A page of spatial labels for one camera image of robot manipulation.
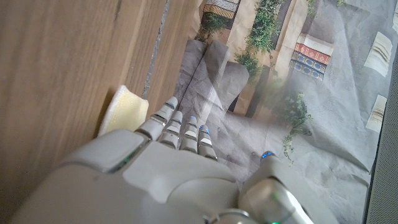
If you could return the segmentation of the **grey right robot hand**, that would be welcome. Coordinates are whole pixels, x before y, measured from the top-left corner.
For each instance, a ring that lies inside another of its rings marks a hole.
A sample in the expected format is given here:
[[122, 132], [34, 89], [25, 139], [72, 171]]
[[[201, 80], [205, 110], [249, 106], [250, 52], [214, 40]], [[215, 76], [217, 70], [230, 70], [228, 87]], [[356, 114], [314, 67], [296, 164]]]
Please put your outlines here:
[[170, 98], [136, 130], [75, 150], [12, 223], [336, 223], [310, 186], [272, 151], [242, 186], [218, 161], [207, 126], [183, 124]]

